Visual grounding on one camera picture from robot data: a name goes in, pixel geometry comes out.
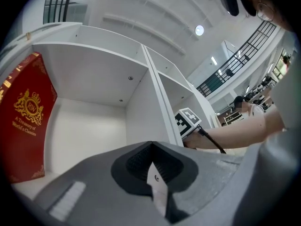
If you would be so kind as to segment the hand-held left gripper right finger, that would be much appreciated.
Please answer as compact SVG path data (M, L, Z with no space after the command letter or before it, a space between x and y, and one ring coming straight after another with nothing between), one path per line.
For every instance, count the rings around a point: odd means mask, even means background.
M152 144L154 205L169 223L190 217L221 192L242 159L237 155L186 148L176 152Z

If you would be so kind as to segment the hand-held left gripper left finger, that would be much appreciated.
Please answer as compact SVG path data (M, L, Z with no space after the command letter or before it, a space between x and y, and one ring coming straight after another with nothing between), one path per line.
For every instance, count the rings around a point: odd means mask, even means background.
M50 182L34 201L65 226L168 226L147 184L158 150L145 142L86 158Z

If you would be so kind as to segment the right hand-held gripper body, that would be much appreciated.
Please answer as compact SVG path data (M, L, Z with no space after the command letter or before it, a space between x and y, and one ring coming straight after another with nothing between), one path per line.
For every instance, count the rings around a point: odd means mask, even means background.
M174 117L181 137L188 136L201 123L201 119L188 107L178 110Z

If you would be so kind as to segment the white shelf unit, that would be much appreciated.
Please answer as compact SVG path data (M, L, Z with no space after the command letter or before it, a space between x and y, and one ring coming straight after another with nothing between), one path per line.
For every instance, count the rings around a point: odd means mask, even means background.
M13 184L30 199L83 159L143 141L182 145L174 113L190 108L213 127L210 103L170 60L121 34L52 23L0 50L0 83L32 52L42 54L58 98L44 147L44 177Z

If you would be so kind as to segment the person's right forearm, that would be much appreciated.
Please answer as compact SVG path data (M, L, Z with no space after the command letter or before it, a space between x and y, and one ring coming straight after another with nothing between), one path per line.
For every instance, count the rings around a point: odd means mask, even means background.
M222 148L233 149L263 142L284 127L279 111L273 108L267 113L207 132Z

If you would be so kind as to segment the person's right hand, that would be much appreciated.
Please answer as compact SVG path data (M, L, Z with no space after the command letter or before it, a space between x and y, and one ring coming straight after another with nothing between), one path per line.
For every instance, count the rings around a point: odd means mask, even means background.
M205 136L194 131L183 140L183 145L191 149L209 149L210 141Z

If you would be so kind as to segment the black metal railing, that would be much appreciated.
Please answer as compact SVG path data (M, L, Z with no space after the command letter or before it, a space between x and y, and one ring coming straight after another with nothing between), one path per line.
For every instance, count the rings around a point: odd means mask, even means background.
M221 67L201 83L197 90L205 97L216 91L256 55L275 29L276 26L273 23L263 21L248 40L232 53Z
M43 24L84 22L87 4L76 0L45 0Z

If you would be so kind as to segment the red book with gold crest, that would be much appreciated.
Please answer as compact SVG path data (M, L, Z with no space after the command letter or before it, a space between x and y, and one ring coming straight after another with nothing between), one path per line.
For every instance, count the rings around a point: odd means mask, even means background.
M45 176L44 143L56 99L38 52L18 64L0 86L0 166L9 183Z

